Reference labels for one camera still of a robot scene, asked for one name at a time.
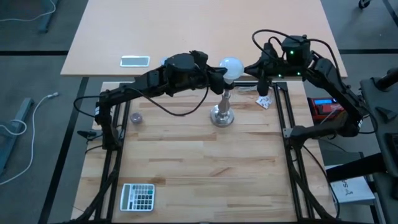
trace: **red electronic device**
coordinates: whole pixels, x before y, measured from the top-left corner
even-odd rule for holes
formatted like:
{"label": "red electronic device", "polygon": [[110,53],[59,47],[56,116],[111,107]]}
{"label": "red electronic device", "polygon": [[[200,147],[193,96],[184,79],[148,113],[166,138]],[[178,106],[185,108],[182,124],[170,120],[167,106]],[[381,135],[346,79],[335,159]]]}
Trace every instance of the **red electronic device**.
{"label": "red electronic device", "polygon": [[344,110],[333,98],[307,98],[310,106],[312,119],[315,123],[322,122],[328,115],[334,111],[327,120],[332,120]]}

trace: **white paper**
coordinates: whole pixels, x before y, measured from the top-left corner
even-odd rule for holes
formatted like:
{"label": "white paper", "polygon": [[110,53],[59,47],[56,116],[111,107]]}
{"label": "white paper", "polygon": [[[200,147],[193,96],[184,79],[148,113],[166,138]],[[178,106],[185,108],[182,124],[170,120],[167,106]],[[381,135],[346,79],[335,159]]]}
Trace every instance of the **white paper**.
{"label": "white paper", "polygon": [[[326,169],[339,166],[326,166]],[[369,188],[364,177],[355,177],[347,180],[339,180],[331,183],[339,203],[373,200],[374,194]]]}

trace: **sticker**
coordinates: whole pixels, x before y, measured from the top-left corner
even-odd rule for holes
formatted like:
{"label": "sticker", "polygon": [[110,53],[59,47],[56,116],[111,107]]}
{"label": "sticker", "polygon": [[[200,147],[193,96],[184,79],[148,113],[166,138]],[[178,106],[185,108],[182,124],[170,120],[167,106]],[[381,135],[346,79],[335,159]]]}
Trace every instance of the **sticker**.
{"label": "sticker", "polygon": [[256,103],[265,109],[268,109],[269,105],[272,103],[272,99],[269,96],[259,96]]}

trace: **wooden work surface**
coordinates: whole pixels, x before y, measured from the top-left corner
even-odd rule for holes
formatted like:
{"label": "wooden work surface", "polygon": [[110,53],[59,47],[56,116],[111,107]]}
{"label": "wooden work surface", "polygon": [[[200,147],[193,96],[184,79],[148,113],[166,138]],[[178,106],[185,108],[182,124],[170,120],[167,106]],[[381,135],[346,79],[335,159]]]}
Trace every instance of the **wooden work surface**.
{"label": "wooden work surface", "polygon": [[[102,91],[118,86],[104,83]],[[313,125],[302,82],[288,82],[288,87],[297,125]],[[154,99],[182,113],[195,107],[204,92],[184,91],[173,98]],[[144,122],[135,126],[128,121],[113,222],[295,221],[277,108],[274,103],[265,110],[255,103],[256,98],[256,91],[233,91],[235,120],[227,128],[211,124],[210,110],[221,99],[211,92],[202,106],[186,117],[168,115],[144,98],[133,100],[130,113],[142,113]],[[289,123],[286,110],[284,114]],[[101,141],[95,141],[88,147],[99,144]],[[318,143],[308,140],[305,145],[323,163]],[[105,154],[102,149],[86,154],[72,218],[79,216],[79,210],[98,192]],[[310,190],[334,214],[321,170],[305,151],[303,160]],[[124,183],[155,184],[154,211],[121,212]]]}
{"label": "wooden work surface", "polygon": [[[61,74],[141,75],[159,67],[163,58],[190,50],[208,54],[211,66],[225,57],[248,66],[261,54],[251,40],[259,29],[324,40],[336,55],[341,76],[347,77],[320,0],[89,0]],[[273,35],[284,39],[271,33],[256,39],[262,46]],[[331,59],[324,45],[311,45]],[[123,55],[150,56],[150,65],[122,68]]]}

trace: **lamp base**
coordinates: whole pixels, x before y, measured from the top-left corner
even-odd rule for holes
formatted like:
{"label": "lamp base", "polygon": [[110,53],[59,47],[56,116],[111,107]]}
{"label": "lamp base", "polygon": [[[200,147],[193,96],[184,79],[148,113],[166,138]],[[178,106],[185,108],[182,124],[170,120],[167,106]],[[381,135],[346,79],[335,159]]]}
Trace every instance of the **lamp base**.
{"label": "lamp base", "polygon": [[221,113],[218,105],[210,111],[211,122],[220,128],[225,128],[234,121],[234,111],[230,108],[226,113]]}

